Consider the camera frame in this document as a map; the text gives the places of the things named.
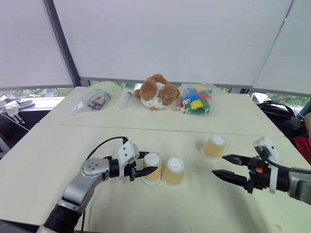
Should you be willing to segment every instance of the clear plastic bag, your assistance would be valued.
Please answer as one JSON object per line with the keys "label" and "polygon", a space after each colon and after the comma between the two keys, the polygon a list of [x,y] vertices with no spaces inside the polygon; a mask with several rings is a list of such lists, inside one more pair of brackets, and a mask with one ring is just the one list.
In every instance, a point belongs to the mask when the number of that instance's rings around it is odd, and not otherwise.
{"label": "clear plastic bag", "polygon": [[71,114],[76,114],[84,109],[101,110],[107,106],[115,93],[115,84],[104,81],[89,86],[77,100]]}
{"label": "clear plastic bag", "polygon": [[207,116],[215,114],[213,98],[220,90],[210,83],[181,84],[181,95],[177,102],[176,111],[184,114]]}

